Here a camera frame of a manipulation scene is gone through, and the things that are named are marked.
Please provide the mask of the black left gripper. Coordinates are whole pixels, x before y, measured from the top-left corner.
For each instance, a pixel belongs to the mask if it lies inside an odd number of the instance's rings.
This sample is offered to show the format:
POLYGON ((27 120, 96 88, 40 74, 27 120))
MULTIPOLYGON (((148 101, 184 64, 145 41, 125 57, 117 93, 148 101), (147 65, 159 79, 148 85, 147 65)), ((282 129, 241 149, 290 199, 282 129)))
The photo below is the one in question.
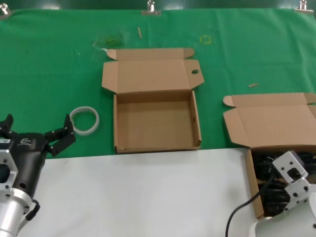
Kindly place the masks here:
POLYGON ((13 148, 10 152, 18 169, 13 188, 20 189, 33 198, 47 152, 55 157, 76 141, 73 124, 70 115, 66 114, 64 126, 59 129, 44 135, 41 133, 14 135, 11 131, 13 121, 12 114, 8 114, 6 119, 0 122, 0 137, 13 139, 13 148))

